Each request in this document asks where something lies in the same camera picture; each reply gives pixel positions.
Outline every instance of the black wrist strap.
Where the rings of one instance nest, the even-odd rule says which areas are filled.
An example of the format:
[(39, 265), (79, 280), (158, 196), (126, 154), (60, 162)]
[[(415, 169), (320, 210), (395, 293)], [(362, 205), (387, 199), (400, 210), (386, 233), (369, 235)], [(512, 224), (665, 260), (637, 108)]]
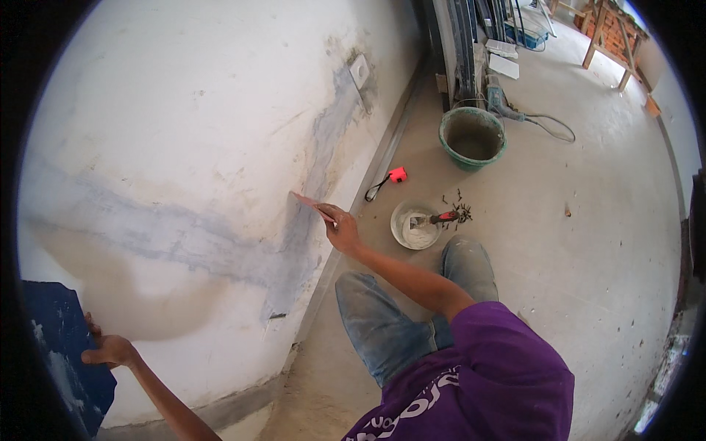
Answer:
[(387, 181), (390, 179), (390, 176), (392, 176), (392, 175), (388, 173), (388, 175), (385, 176), (385, 178), (383, 179), (382, 182), (380, 182), (380, 183), (379, 183), (378, 185), (376, 185), (376, 186), (370, 187), (370, 188), (368, 189), (368, 191), (365, 192), (365, 200), (368, 201), (368, 202), (372, 202), (373, 199), (375, 199), (375, 197), (378, 195), (378, 192), (380, 191), (380, 187), (382, 187), (383, 184), (384, 184), (385, 182), (387, 182)]

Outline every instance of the white bowl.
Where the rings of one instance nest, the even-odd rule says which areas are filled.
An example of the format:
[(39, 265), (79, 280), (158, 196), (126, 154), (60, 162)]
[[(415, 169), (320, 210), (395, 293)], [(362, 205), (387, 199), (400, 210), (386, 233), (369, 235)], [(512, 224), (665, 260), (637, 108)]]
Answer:
[(390, 229), (393, 232), (395, 240), (401, 246), (409, 248), (410, 250), (424, 250), (425, 248), (432, 246), (439, 239), (439, 236), (441, 235), (441, 224), (435, 225), (436, 235), (431, 242), (424, 246), (414, 246), (411, 243), (408, 243), (402, 236), (402, 228), (404, 227), (404, 223), (412, 212), (422, 213), (427, 216), (438, 216), (439, 214), (439, 212), (428, 203), (424, 203), (419, 200), (405, 200), (394, 209), (393, 215), (390, 217)]

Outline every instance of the white wall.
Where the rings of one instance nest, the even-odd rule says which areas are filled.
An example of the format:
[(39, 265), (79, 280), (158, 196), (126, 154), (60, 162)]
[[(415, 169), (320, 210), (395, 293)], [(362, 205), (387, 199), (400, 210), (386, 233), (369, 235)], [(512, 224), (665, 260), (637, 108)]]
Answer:
[[(56, 274), (46, 251), (189, 406), (278, 374), (330, 252), (287, 192), (349, 207), (418, 43), (406, 0), (102, 1), (32, 126), (23, 276)], [(103, 426), (158, 418), (114, 374)]]
[[(623, 9), (647, 30), (647, 24), (627, 1)], [(642, 44), (638, 58), (645, 80), (653, 87), (652, 98), (662, 111), (662, 122), (674, 152), (682, 202), (688, 215), (693, 189), (692, 176), (701, 168), (694, 119), (674, 69), (655, 35), (650, 35), (650, 39)]]
[(691, 111), (670, 66), (667, 66), (659, 77), (652, 97), (662, 111), (662, 122), (674, 152), (682, 198), (688, 215), (693, 190), (692, 176), (701, 168), (701, 157)]

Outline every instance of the putty knife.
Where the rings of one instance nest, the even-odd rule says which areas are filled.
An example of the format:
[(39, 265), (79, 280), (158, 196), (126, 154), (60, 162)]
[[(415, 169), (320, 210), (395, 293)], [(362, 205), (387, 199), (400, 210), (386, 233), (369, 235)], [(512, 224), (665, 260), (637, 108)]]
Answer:
[(439, 216), (420, 216), (409, 218), (409, 229), (422, 228), (427, 225), (438, 224), (439, 222), (451, 222), (458, 219), (458, 211), (452, 210), (441, 213)]
[(329, 221), (329, 222), (335, 222), (335, 220), (331, 219), (331, 216), (327, 215), (323, 211), (319, 210), (316, 208), (317, 204), (320, 204), (319, 201), (307, 198), (306, 196), (302, 196), (298, 193), (295, 193), (294, 191), (290, 191), (292, 195), (294, 195), (295, 198), (299, 199), (299, 202), (303, 203), (304, 205), (308, 205), (312, 210), (316, 211), (318, 214), (321, 215), (323, 220)]

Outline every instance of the wooden stick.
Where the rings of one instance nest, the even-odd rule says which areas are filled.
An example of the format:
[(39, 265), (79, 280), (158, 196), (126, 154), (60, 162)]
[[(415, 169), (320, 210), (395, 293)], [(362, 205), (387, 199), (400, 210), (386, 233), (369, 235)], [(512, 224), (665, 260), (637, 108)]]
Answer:
[(591, 1), (591, 10), (593, 11), (593, 16), (596, 18), (596, 21), (598, 21), (598, 8), (596, 7), (596, 2)]
[(630, 68), (630, 65), (624, 62), (623, 60), (619, 59), (617, 55), (613, 54), (610, 52), (608, 49), (600, 46), (596, 46), (596, 50), (600, 52), (601, 54), (607, 56), (611, 60), (615, 61), (621, 68), (626, 69), (627, 71), (633, 72), (633, 70)]
[(596, 43), (598, 43), (599, 38), (603, 34), (603, 23), (606, 21), (607, 10), (603, 7), (603, 0), (600, 0), (600, 7), (598, 12), (598, 20), (596, 20), (596, 30), (593, 32), (593, 38), (591, 39), (591, 44), (588, 46), (588, 52), (586, 52), (586, 57), (583, 59), (583, 68), (588, 69), (591, 65), (591, 60), (593, 60), (593, 55), (596, 53), (596, 49), (599, 48)]
[(561, 6), (561, 7), (564, 8), (564, 9), (568, 9), (569, 11), (573, 12), (574, 14), (576, 14), (576, 15), (579, 16), (579, 17), (584, 17), (584, 16), (586, 16), (586, 13), (585, 13), (584, 11), (579, 11), (578, 9), (576, 9), (576, 8), (572, 7), (571, 5), (568, 5), (568, 4), (566, 4), (566, 3), (561, 3), (561, 2), (559, 2), (559, 6)]
[(549, 4), (549, 17), (554, 17), (554, 13), (556, 12), (557, 6), (559, 6), (559, 0), (551, 0), (551, 3)]
[(635, 48), (633, 49), (633, 53), (630, 54), (630, 52), (629, 52), (629, 50), (628, 50), (628, 53), (630, 54), (630, 56), (629, 56), (628, 58), (630, 59), (631, 64), (632, 64), (632, 66), (631, 66), (631, 67), (632, 67), (632, 72), (628, 72), (628, 71), (626, 70), (625, 73), (623, 74), (623, 77), (622, 77), (621, 80), (620, 80), (620, 84), (618, 84), (618, 90), (620, 90), (621, 92), (623, 92), (623, 91), (625, 90), (625, 86), (628, 85), (628, 81), (630, 80), (630, 76), (631, 76), (631, 75), (634, 75), (635, 77), (638, 77), (638, 72), (637, 72), (637, 70), (635, 69), (635, 64), (634, 64), (635, 61), (634, 61), (634, 60), (635, 60), (635, 58), (637, 58), (637, 56), (638, 56), (638, 51), (640, 50), (640, 45), (641, 45), (641, 44), (642, 44), (642, 38), (641, 38), (639, 35), (636, 35), (636, 36), (635, 36)]
[(625, 25), (623, 24), (622, 20), (618, 20), (618, 24), (620, 25), (620, 30), (623, 33), (623, 42), (625, 42), (625, 52), (628, 55), (628, 63), (630, 64), (630, 68), (635, 70), (635, 59), (633, 59), (633, 53), (630, 48), (630, 39), (628, 38), (628, 32), (625, 30)]
[(583, 35), (588, 34), (588, 25), (591, 23), (592, 16), (593, 16), (593, 11), (586, 12), (586, 16), (583, 19), (583, 24), (581, 25), (581, 33)]

